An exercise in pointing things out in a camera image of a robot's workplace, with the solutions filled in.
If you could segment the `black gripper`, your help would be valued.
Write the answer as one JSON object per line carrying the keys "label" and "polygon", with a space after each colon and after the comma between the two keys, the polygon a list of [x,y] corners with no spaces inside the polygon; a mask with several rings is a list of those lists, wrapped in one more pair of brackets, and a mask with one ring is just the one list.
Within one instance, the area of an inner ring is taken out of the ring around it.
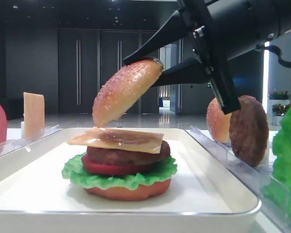
{"label": "black gripper", "polygon": [[187,36],[193,37],[200,58],[188,58],[162,72],[151,87],[211,82],[213,93],[224,114],[240,109],[223,43],[203,0],[180,0],[181,9],[173,12],[161,28],[138,50],[124,58],[125,65],[141,60],[149,53]]}

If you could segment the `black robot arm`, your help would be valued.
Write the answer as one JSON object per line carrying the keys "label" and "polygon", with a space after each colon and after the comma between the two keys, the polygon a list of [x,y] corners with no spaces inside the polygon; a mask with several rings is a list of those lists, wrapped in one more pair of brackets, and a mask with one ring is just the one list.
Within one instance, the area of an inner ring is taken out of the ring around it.
{"label": "black robot arm", "polygon": [[155,86],[211,83],[225,113],[240,109],[227,62],[251,50],[268,50],[281,57],[278,47],[265,43],[291,32],[291,0],[181,0],[165,24],[126,65],[167,44],[190,36],[195,56],[165,70]]}

